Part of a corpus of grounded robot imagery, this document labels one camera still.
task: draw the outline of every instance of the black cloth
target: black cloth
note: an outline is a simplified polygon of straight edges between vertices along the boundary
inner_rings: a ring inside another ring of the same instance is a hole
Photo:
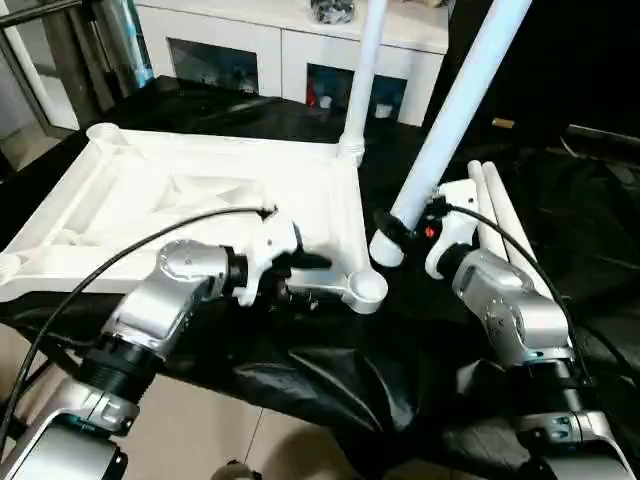
[[[10,172],[13,172],[9,159],[5,157],[4,153],[0,150],[0,181],[3,181]]]
[[[161,78],[104,119],[122,128],[279,140],[337,142],[344,118],[280,99],[244,96]],[[360,168],[365,226],[388,209],[424,132],[371,121]],[[87,140],[75,134],[0,185],[0,247],[24,224]],[[640,169],[488,142],[472,130],[446,179],[466,177],[471,159],[494,160],[542,266],[566,296],[578,324],[589,324],[640,369],[638,208]],[[380,271],[389,283],[382,308],[357,316],[341,305],[301,313],[264,303],[203,307],[171,355],[166,374],[333,429],[350,460],[369,478],[421,456],[500,478],[528,458],[507,422],[500,372],[477,363],[477,393],[457,394],[456,372],[492,352],[477,320],[450,286],[427,277],[424,258]],[[0,306],[2,321],[37,328],[60,301],[32,293]],[[118,295],[85,294],[54,329],[67,342],[96,335]],[[637,391],[594,337],[580,329],[589,365],[604,385],[601,400],[636,448]]]

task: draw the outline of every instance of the white plastic pipe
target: white plastic pipe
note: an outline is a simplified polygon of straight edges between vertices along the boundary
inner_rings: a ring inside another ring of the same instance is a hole
[[[362,163],[364,154],[364,126],[367,121],[386,12],[387,0],[369,0],[367,18],[362,32],[360,61],[353,75],[347,121],[338,145],[338,157],[355,158],[358,166]]]
[[[491,197],[491,203],[493,204],[493,210],[498,218],[498,225],[504,228],[533,258],[536,258],[527,238],[527,234],[522,228],[520,218],[513,208],[511,198],[507,193],[507,189],[504,188],[502,178],[498,173],[498,169],[492,162],[487,162],[482,166],[484,178],[487,181],[487,188]],[[533,280],[533,284],[536,290],[545,297],[552,298],[549,288],[544,283],[540,275],[533,269],[531,264],[527,262],[520,252],[518,252],[509,242],[505,242],[507,247],[507,254],[509,255],[509,261],[525,272]]]
[[[476,191],[478,193],[478,207],[482,216],[488,218],[494,223],[498,223],[496,214],[493,210],[493,204],[491,203],[491,196],[489,195],[489,189],[487,188],[487,182],[482,172],[482,164],[473,160],[467,165],[467,171],[469,172],[469,178],[476,184]],[[480,237],[480,246],[486,248],[494,255],[509,261],[507,251],[504,248],[502,237],[498,232],[488,227],[484,223],[478,225],[478,235]]]
[[[391,209],[413,230],[451,161],[532,0],[494,0],[418,158]],[[395,267],[404,255],[378,231],[370,246],[380,264]]]

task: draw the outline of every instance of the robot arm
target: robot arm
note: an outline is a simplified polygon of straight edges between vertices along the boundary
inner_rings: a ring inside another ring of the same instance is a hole
[[[138,403],[188,325],[194,308],[223,296],[252,305],[272,261],[300,246],[294,224],[267,218],[247,255],[177,240],[105,324],[75,378],[63,381],[0,466],[0,478],[120,479],[127,457],[109,437],[126,436]]]
[[[448,203],[469,206],[473,189],[462,188],[465,182],[469,180],[445,184],[440,193]],[[522,475],[635,480],[593,387],[576,364],[562,309],[538,293],[524,272],[489,251],[472,248],[473,222],[463,217],[453,211],[442,219],[426,270],[451,282],[454,294],[482,323],[506,371],[518,439],[533,457]]]

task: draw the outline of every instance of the white cabinet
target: white cabinet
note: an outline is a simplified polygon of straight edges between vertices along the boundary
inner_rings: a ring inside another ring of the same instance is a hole
[[[359,55],[360,43],[354,40],[285,30],[282,33],[282,97],[304,103],[310,65],[353,71]],[[442,59],[442,55],[380,47],[376,75],[406,80],[397,113],[399,122],[422,125]]]
[[[136,0],[136,5],[156,76],[233,83],[243,90],[255,84],[260,95],[303,103],[318,84],[319,95],[325,90],[314,75],[340,76],[342,85],[348,83],[358,64],[367,11],[366,1],[357,0],[353,22],[321,25],[312,18],[309,0]],[[421,125],[447,45],[446,9],[390,0],[372,103],[387,103],[384,96],[391,95],[393,116]],[[224,56],[216,53],[222,50],[227,64],[212,66]],[[230,64],[236,78],[228,72],[221,78]],[[330,93],[348,95],[344,90]]]
[[[177,66],[189,55],[186,42],[250,52],[255,55],[258,92],[266,97],[282,95],[280,29],[192,13],[138,7],[140,25],[155,76],[176,77]],[[205,63],[207,57],[191,60]]]

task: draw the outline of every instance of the tiled floor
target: tiled floor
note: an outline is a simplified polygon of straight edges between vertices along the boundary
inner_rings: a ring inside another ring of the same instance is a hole
[[[7,392],[28,347],[0,326],[0,388]],[[54,369],[21,404],[30,420],[64,374]],[[126,480],[208,480],[237,459],[265,480],[352,480],[355,473],[320,427],[166,377],[157,377],[126,439]],[[390,472],[386,480],[474,480],[421,461]]]
[[[48,137],[38,123],[27,125],[7,138],[0,139],[0,149],[14,170],[20,170],[58,144]]]

